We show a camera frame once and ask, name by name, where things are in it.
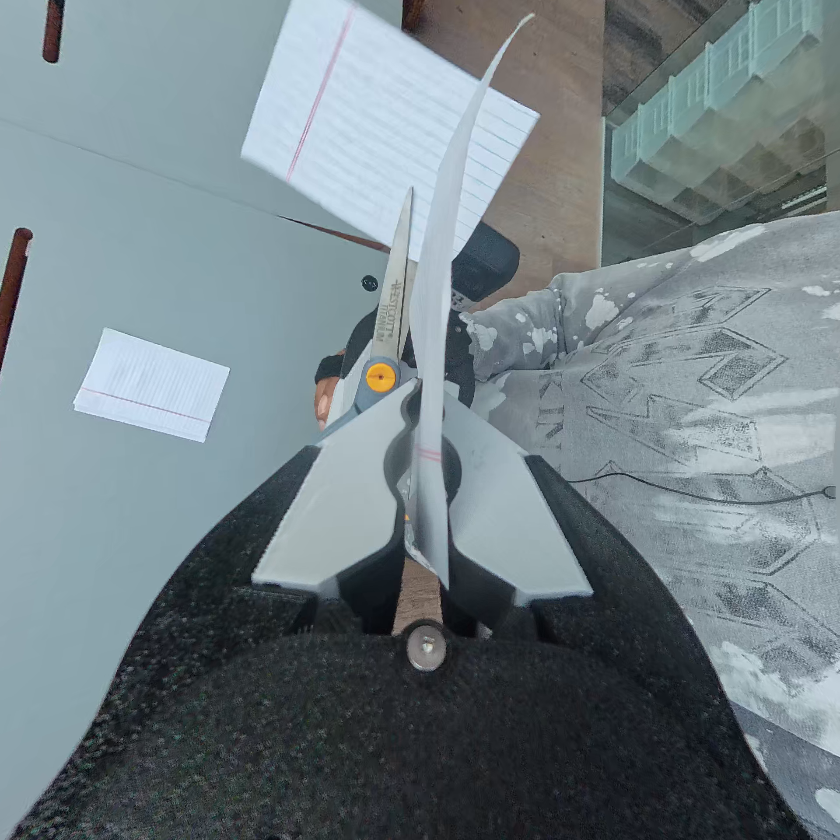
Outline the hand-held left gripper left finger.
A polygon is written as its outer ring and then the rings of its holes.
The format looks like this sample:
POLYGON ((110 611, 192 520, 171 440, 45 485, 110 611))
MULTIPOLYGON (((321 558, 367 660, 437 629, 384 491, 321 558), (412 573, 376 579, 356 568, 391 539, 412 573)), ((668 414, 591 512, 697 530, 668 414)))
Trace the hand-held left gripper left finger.
POLYGON ((419 406, 410 380, 349 410, 296 457, 289 504, 251 574, 260 590, 344 602, 363 624, 393 624, 403 581, 405 475, 419 406))

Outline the person's grey hooded sweatshirt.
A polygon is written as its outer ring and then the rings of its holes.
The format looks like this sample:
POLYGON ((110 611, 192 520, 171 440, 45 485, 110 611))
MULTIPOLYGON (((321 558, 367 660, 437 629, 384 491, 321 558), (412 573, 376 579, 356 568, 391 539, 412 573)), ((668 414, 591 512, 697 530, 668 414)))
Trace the person's grey hooded sweatshirt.
POLYGON ((595 270, 595 341, 474 410, 657 571, 730 700, 838 754, 838 212, 595 270))

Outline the person's right hand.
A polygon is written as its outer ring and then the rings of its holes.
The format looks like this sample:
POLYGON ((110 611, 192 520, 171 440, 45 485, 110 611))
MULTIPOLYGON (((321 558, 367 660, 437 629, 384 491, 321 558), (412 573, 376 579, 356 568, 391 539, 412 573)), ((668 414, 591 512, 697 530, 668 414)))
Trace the person's right hand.
POLYGON ((324 377, 316 383, 313 410, 319 431, 327 426, 336 388, 342 384, 339 376, 324 377))

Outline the grey orange scissors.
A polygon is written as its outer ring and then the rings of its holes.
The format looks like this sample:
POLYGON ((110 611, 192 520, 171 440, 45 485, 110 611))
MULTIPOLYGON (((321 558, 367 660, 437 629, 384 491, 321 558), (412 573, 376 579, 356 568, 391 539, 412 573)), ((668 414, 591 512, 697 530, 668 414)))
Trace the grey orange scissors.
POLYGON ((355 366, 358 381, 351 390, 352 400, 345 403, 346 381, 340 381, 332 396, 327 426, 346 422, 392 394, 403 377, 401 359, 408 325, 406 313, 410 305, 417 264, 408 258, 413 214, 413 188, 409 187, 397 218, 380 302, 376 311, 371 351, 366 362, 355 366))

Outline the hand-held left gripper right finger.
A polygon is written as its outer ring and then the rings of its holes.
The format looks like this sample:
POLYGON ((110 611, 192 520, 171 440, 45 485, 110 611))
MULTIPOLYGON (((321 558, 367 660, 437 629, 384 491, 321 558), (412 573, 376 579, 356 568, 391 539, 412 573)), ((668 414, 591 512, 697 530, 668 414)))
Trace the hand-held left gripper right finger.
POLYGON ((534 478, 528 454, 444 395, 448 596, 483 624, 593 589, 534 478))

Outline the glass railing panel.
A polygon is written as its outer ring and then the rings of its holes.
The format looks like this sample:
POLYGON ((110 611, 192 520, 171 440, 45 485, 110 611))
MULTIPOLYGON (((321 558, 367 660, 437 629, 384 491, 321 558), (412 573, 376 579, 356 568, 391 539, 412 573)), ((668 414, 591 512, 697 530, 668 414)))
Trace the glass railing panel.
POLYGON ((604 266, 839 207, 838 1, 605 4, 604 266))

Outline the stack of lined paper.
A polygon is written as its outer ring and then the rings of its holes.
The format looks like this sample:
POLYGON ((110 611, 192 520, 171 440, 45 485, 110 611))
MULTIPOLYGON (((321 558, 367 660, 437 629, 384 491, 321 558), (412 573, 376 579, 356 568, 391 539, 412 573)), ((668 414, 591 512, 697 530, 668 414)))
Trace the stack of lined paper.
POLYGON ((202 444, 228 376, 227 366, 104 329, 72 406, 202 444))

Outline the lined paper sheet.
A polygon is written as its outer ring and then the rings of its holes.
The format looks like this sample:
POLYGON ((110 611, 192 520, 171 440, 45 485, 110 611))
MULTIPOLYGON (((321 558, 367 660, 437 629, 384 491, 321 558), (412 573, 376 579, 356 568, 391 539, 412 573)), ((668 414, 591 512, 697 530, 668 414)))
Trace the lined paper sheet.
POLYGON ((437 171, 409 311, 421 386, 409 493, 413 531, 413 548, 409 553, 420 556, 444 588, 449 584, 448 503, 443 463, 445 345, 459 201, 471 134, 492 78, 515 35, 534 16, 535 13, 530 13, 523 17, 499 48, 448 143, 437 171))

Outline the cut lined paper piece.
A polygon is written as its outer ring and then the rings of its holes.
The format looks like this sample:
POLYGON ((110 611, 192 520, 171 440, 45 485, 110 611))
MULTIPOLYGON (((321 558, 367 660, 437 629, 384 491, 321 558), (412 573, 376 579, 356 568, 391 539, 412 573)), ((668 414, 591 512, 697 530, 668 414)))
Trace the cut lined paper piece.
POLYGON ((385 246, 412 188, 417 260, 438 171, 480 85, 358 3, 291 2, 241 156, 385 246))

